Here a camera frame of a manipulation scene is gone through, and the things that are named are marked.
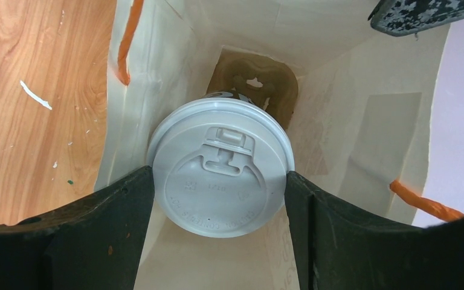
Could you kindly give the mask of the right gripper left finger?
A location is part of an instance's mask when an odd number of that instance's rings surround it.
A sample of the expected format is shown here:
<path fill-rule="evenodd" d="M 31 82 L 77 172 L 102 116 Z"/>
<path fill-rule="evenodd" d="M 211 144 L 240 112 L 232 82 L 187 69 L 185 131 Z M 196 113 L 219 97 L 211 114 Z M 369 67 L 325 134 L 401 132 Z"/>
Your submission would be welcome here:
<path fill-rule="evenodd" d="M 0 289 L 133 289 L 154 199 L 152 169 L 16 225 L 0 225 Z"/>

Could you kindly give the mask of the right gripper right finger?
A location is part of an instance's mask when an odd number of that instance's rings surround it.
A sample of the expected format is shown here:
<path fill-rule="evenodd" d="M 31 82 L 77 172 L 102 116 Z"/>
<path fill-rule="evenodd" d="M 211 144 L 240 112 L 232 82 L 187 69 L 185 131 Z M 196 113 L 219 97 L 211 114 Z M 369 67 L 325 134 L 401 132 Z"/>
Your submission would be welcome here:
<path fill-rule="evenodd" d="M 301 289 L 464 289 L 464 218 L 402 224 L 294 171 L 285 205 Z"/>

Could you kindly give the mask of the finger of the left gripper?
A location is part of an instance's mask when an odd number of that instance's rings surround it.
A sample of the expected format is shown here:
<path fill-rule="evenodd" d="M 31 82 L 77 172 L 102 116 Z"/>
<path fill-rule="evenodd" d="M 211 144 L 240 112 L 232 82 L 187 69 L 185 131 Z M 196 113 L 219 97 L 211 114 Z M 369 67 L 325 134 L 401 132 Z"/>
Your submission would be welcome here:
<path fill-rule="evenodd" d="M 370 26 L 394 37 L 416 34 L 464 19 L 464 0 L 379 1 L 368 17 Z"/>

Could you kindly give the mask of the paper bag with orange handles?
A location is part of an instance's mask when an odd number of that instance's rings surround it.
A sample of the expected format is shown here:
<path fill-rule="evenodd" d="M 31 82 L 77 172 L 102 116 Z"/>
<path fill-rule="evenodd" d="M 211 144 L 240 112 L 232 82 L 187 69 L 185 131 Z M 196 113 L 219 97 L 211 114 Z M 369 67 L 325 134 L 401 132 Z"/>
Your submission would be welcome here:
<path fill-rule="evenodd" d="M 364 22 L 374 1 L 144 1 L 124 82 L 118 57 L 133 4 L 116 3 L 97 189 L 148 166 L 156 128 L 209 94 L 229 50 L 267 56 L 296 76 L 298 98 L 285 130 L 294 172 L 363 210 L 412 225 L 416 210 L 389 185 L 424 189 L 448 27 L 378 34 Z M 154 186 L 134 289 L 301 289 L 285 203 L 252 233 L 204 237 L 166 216 Z"/>

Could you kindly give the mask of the cardboard carrier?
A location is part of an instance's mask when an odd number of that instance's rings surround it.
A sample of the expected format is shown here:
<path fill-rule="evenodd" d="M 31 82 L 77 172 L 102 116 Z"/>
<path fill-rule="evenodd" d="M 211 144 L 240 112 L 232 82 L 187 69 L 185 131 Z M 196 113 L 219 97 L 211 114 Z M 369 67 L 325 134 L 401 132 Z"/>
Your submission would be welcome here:
<path fill-rule="evenodd" d="M 298 98 L 298 82 L 284 63 L 267 56 L 223 50 L 207 88 L 208 93 L 236 91 L 289 128 Z"/>

